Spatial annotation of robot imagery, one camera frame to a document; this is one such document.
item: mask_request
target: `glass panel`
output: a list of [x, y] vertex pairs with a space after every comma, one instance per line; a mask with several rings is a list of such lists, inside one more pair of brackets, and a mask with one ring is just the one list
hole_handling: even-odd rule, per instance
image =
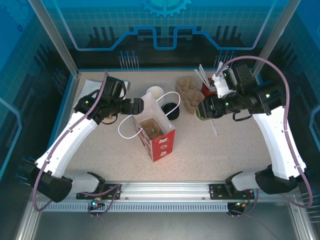
[[185, 68], [259, 55], [287, 0], [44, 0], [80, 69]]
[[[290, 86], [289, 124], [298, 151], [307, 164], [308, 179], [319, 205], [320, 191], [320, 2], [301, 1], [285, 28], [269, 60], [286, 76]], [[264, 66], [261, 75], [264, 81], [280, 77]], [[302, 192], [306, 191], [301, 184]], [[318, 210], [312, 210], [311, 221], [319, 225]]]
[[250, 216], [258, 220], [231, 219], [226, 213], [217, 212], [108, 212], [99, 218], [103, 227], [97, 227], [98, 224], [83, 212], [44, 212], [34, 239], [300, 239], [287, 204], [260, 202]]
[[0, 239], [14, 239], [22, 164], [46, 151], [70, 72], [27, 1], [0, 1], [0, 35]]

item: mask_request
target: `gear logo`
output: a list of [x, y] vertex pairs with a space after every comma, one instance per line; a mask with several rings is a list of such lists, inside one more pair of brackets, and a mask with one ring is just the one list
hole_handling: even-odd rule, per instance
[[0, 9], [6, 7], [10, 16], [18, 23], [22, 24], [29, 16], [27, 0], [0, 0]]
[[141, 0], [144, 10], [149, 10], [150, 14], [156, 14], [157, 17], [171, 17], [174, 14], [180, 14], [180, 11], [187, 9], [187, 4], [191, 4], [191, 0]]

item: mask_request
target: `aluminum frame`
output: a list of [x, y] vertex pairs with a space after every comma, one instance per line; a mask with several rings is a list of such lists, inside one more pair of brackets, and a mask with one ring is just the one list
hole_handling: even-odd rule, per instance
[[30, 3], [31, 7], [33, 8], [35, 14], [39, 18], [46, 33], [49, 35], [55, 48], [59, 52], [65, 65], [69, 69], [70, 73], [73, 76], [77, 76], [79, 70], [78, 70], [72, 56], [70, 55], [69, 50], [68, 50], [67, 46], [65, 45], [62, 37], [60, 36], [58, 29], [56, 28], [56, 25], [54, 24], [46, 7], [44, 6], [43, 2], [41, 0], [28, 0], [28, 1]]
[[[281, 37], [282, 33], [284, 32], [286, 26], [288, 25], [291, 17], [295, 13], [299, 3], [301, 0], [288, 0], [288, 3], [283, 9], [283, 12], [281, 13], [281, 16], [279, 17], [278, 21], [276, 22], [268, 40], [266, 41], [265, 45], [263, 46], [263, 49], [259, 55], [259, 57], [263, 59], [268, 59], [271, 52], [275, 48], [279, 38]], [[264, 62], [262, 61], [256, 61], [253, 66], [253, 75], [257, 76], [261, 69], [264, 66]]]
[[[112, 212], [225, 212], [227, 203], [238, 202], [239, 200], [211, 200], [209, 184], [222, 184], [224, 181], [108, 181], [108, 184], [122, 184], [120, 199], [116, 200], [114, 210]], [[302, 203], [298, 188], [286, 194], [292, 200]], [[38, 205], [43, 205], [48, 198], [42, 194], [38, 195]], [[69, 195], [61, 203], [53, 203], [53, 207], [47, 212], [85, 212], [85, 207], [90, 200], [77, 200], [76, 195]], [[259, 190], [260, 203], [286, 203], [287, 201], [280, 195], [268, 195]], [[195, 206], [195, 208], [178, 209], [158, 209], [153, 206]], [[222, 209], [210, 209], [210, 206], [221, 206]], [[300, 239], [314, 240], [315, 233], [308, 218], [307, 211], [298, 208], [293, 204], [290, 205], [292, 212], [292, 220], [297, 229], [297, 235]], [[16, 237], [16, 240], [31, 240], [36, 230], [38, 217], [41, 213], [33, 210], [32, 203], [27, 204], [23, 219]]]

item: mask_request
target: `black mounting bracket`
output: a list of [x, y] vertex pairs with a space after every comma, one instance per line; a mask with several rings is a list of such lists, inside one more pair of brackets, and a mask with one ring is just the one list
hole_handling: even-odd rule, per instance
[[[94, 192], [92, 192], [93, 194], [99, 194], [99, 193], [102, 193], [102, 192], [105, 192], [107, 191], [108, 189], [110, 188], [113, 188], [116, 184], [104, 184], [103, 185], [103, 190], [96, 190]], [[102, 200], [112, 200], [112, 198], [114, 197], [114, 195], [116, 194], [115, 196], [115, 199], [114, 200], [119, 200], [120, 199], [120, 195], [121, 195], [121, 185], [119, 187], [119, 190], [118, 192], [117, 191], [117, 188], [113, 189], [112, 191], [110, 191], [108, 194], [106, 195], [103, 195], [101, 196], [101, 199]], [[88, 196], [88, 195], [85, 195], [85, 194], [82, 194], [82, 193], [77, 193], [76, 194], [76, 197], [75, 197], [77, 200], [94, 200], [96, 198], [96, 196]]]
[[228, 191], [226, 190], [224, 183], [209, 184], [210, 199], [211, 200], [250, 200], [255, 199], [255, 194], [253, 191], [249, 192], [249, 196], [245, 191], [236, 191], [233, 196], [230, 197]]

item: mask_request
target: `metal rod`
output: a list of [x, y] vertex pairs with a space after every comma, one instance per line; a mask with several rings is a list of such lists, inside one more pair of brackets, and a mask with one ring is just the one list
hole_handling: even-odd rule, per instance
[[133, 60], [132, 60], [132, 56], [130, 56], [130, 59], [131, 59], [131, 64], [132, 64], [132, 68], [134, 68], [134, 62], [133, 62]]
[[228, 50], [227, 50], [227, 51], [225, 51], [225, 56], [224, 56], [224, 59], [223, 59], [223, 63], [225, 63], [228, 53], [229, 53], [229, 51], [228, 51]]
[[128, 62], [129, 62], [129, 68], [131, 68], [131, 67], [130, 67], [130, 57], [129, 57], [129, 51], [125, 51], [125, 53], [126, 53], [126, 56], [127, 56]]
[[123, 51], [120, 51], [121, 58], [122, 58], [122, 63], [123, 63], [123, 68], [125, 68], [125, 60], [124, 60], [123, 53], [124, 53]]
[[218, 60], [218, 55], [215, 56], [215, 61], [214, 61], [214, 65], [213, 65], [214, 68], [216, 67], [217, 60]]
[[230, 57], [230, 59], [232, 59], [232, 56], [234, 55], [235, 52], [236, 52], [235, 50], [232, 50], [232, 51], [231, 51], [231, 57]]
[[59, 87], [59, 85], [56, 83], [55, 85], [55, 88], [59, 91], [59, 93], [61, 93], [61, 95], [63, 95], [63, 90], [61, 90], [61, 88]]
[[60, 76], [64, 79], [64, 81], [67, 83], [68, 79], [66, 79], [65, 75], [62, 74], [62, 70], [60, 70], [59, 68], [56, 68], [56, 70], [60, 74]]
[[138, 65], [138, 69], [139, 69], [139, 57], [138, 56], [135, 56], [135, 58], [136, 58], [136, 64]]
[[132, 55], [133, 55], [133, 61], [134, 61], [134, 67], [137, 68], [137, 65], [136, 65], [136, 58], [135, 58], [135, 51], [131, 51]]
[[129, 69], [129, 68], [128, 68], [128, 62], [127, 62], [127, 56], [124, 56], [124, 60], [125, 60], [126, 68]]
[[23, 181], [23, 180], [20, 180], [20, 184], [24, 184], [24, 185], [28, 185], [28, 186], [30, 186], [30, 184], [29, 183], [26, 183], [25, 181]]
[[75, 64], [67, 46], [65, 45], [62, 37], [60, 36], [59, 31], [57, 30], [43, 2], [39, 0], [28, 0], [28, 1], [31, 7], [33, 8], [35, 14], [39, 18], [46, 33], [49, 35], [58, 53], [60, 54], [66, 67], [68, 68], [68, 70], [73, 76], [77, 76], [79, 72], [77, 65]]
[[320, 211], [307, 211], [308, 214], [320, 213]]
[[52, 77], [52, 80], [55, 82], [55, 84], [56, 84], [56, 85], [62, 90], [62, 92], [63, 92], [63, 91], [64, 91], [64, 87], [63, 87], [60, 79]]
[[63, 78], [61, 78], [60, 75], [57, 74], [57, 72], [54, 72], [55, 77], [59, 80], [59, 82], [61, 83], [61, 85], [63, 85], [63, 87], [65, 88], [67, 86], [66, 82], [64, 81]]
[[56, 76], [56, 79], [54, 80], [54, 82], [61, 87], [63, 92], [65, 91], [66, 85], [63, 84], [62, 79], [60, 79], [59, 77]]
[[60, 86], [57, 81], [54, 81], [54, 82], [55, 82], [55, 86], [61, 90], [61, 94], [63, 95], [63, 92], [64, 92], [63, 87]]
[[[272, 50], [276, 46], [279, 38], [281, 37], [283, 31], [285, 30], [286, 26], [288, 25], [291, 17], [295, 13], [299, 3], [301, 0], [291, 0], [288, 1], [287, 5], [284, 7], [281, 16], [278, 18], [278, 21], [276, 22], [268, 40], [266, 41], [259, 57], [263, 59], [268, 59], [270, 56]], [[253, 75], [257, 76], [261, 69], [264, 66], [264, 62], [262, 61], [256, 61], [254, 66], [253, 66]]]
[[25, 161], [25, 162], [28, 162], [28, 163], [30, 163], [30, 164], [35, 164], [35, 163], [32, 162], [32, 161], [28, 161], [25, 157], [22, 157], [22, 158], [21, 158], [21, 161]]
[[[316, 197], [319, 197], [319, 196], [320, 196], [320, 194], [313, 196], [313, 198], [316, 198]], [[306, 199], [309, 199], [309, 197], [302, 198], [302, 200], [306, 200]]]
[[220, 61], [220, 57], [221, 57], [221, 54], [223, 53], [224, 51], [220, 51], [220, 55], [219, 55], [219, 59], [218, 59], [218, 65], [219, 65], [219, 61]]
[[33, 161], [36, 161], [36, 159], [34, 159], [32, 156], [28, 156], [28, 159], [29, 159], [29, 160], [33, 160]]
[[121, 56], [118, 56], [118, 59], [119, 59], [119, 62], [120, 62], [121, 69], [123, 69], [122, 63], [121, 63]]
[[311, 206], [311, 207], [309, 207], [307, 209], [313, 209], [313, 208], [319, 208], [319, 207], [320, 207], [320, 205], [317, 205], [317, 206]]
[[15, 178], [17, 179], [17, 178], [20, 178], [20, 179], [24, 179], [24, 180], [27, 180], [25, 177], [23, 177], [23, 176], [20, 176], [18, 173], [15, 175]]

